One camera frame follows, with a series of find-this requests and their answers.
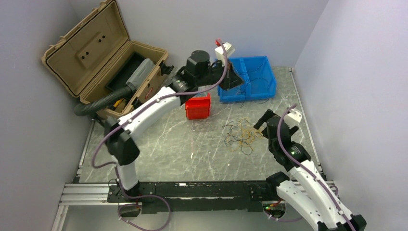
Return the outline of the red plastic bin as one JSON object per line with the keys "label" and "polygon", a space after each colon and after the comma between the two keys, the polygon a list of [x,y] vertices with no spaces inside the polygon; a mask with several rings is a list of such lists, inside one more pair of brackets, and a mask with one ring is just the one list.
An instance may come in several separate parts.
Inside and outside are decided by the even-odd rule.
{"label": "red plastic bin", "polygon": [[194,96],[184,104],[188,120],[207,119],[210,116],[211,96],[206,93],[202,96]]}

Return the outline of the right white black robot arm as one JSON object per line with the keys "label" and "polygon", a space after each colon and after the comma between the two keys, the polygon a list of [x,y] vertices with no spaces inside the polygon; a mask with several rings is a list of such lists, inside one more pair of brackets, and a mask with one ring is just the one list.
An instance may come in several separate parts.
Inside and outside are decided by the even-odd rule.
{"label": "right white black robot arm", "polygon": [[268,109],[254,125],[266,127],[262,135],[268,139],[268,149],[275,160],[295,178],[304,189],[283,172],[269,176],[266,196],[289,203],[315,231],[363,231],[367,226],[362,215],[355,215],[331,190],[319,173],[311,156],[299,143],[292,140],[298,126],[290,126],[285,119],[300,121],[301,114],[288,108],[283,116]]}

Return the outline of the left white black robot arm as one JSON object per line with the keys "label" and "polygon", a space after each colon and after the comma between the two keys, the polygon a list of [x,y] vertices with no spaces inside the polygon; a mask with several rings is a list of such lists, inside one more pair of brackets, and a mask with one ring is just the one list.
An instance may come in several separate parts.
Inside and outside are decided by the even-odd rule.
{"label": "left white black robot arm", "polygon": [[180,68],[147,102],[119,119],[106,120],[103,141],[115,161],[122,185],[119,196],[124,201],[132,202],[139,195],[139,179],[135,165],[140,150],[136,140],[146,129],[197,94],[217,86],[229,90],[244,83],[234,72],[232,63],[228,60],[234,51],[235,49],[228,42],[220,45],[215,48],[217,60],[213,63],[210,62],[207,52],[193,51],[186,65]]}

